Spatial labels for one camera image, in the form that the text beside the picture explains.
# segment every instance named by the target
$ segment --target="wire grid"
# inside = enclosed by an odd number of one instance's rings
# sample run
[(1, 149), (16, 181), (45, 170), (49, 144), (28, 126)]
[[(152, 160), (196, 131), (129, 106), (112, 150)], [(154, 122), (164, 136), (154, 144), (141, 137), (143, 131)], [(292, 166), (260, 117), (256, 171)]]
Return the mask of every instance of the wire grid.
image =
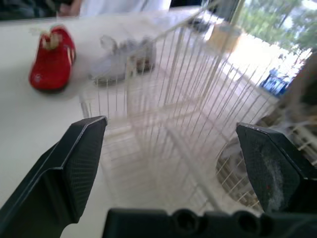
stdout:
[[(252, 83), (257, 69), (247, 77), (248, 68), (229, 64), (204, 37), (184, 21), (153, 41), (150, 72), (134, 70), (131, 55), (124, 81), (88, 85), (86, 116), (109, 117), (101, 165), (114, 206), (262, 210), (247, 175), (235, 172), (244, 169), (242, 156), (232, 167), (221, 153), (237, 122), (256, 123), (276, 99)], [(299, 127), (292, 131), (313, 150)]]

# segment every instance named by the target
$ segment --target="screw hole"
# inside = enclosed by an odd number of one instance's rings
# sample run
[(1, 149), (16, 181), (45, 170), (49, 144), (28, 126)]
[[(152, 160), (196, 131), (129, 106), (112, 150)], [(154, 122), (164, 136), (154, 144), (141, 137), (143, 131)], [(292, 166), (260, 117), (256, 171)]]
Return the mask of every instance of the screw hole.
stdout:
[(249, 213), (243, 213), (238, 217), (238, 224), (242, 230), (251, 234), (259, 233), (259, 223), (256, 217)]
[(183, 235), (192, 235), (198, 230), (199, 221), (197, 216), (189, 210), (180, 210), (174, 213), (176, 230)]

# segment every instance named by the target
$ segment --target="gray shoe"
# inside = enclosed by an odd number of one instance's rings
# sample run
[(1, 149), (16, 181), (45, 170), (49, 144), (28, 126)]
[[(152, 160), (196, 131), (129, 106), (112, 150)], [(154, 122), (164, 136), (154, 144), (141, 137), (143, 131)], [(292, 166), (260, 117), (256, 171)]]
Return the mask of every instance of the gray shoe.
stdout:
[(113, 44), (112, 53), (102, 57), (91, 67), (90, 78), (98, 85), (109, 86), (125, 79), (127, 57), (131, 56), (137, 73), (154, 68), (156, 48), (149, 38), (140, 43), (128, 40), (119, 47)]

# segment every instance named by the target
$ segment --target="white shirt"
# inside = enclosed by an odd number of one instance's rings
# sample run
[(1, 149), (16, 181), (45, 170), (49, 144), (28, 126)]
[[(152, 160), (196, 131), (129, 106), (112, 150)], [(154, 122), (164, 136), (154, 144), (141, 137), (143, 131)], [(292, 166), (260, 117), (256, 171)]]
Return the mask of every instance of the white shirt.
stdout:
[(85, 0), (81, 16), (169, 9), (171, 0)]

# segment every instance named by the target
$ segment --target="person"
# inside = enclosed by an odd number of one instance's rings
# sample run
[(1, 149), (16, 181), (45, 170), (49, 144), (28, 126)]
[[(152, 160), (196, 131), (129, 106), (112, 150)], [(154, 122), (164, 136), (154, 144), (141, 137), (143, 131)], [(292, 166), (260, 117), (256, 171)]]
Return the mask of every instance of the person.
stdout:
[(168, 10), (170, 4), (171, 0), (85, 0), (80, 8), (80, 16)]
[(169, 9), (171, 0), (0, 0), (0, 20)]
[(0, 20), (77, 16), (82, 0), (0, 0)]

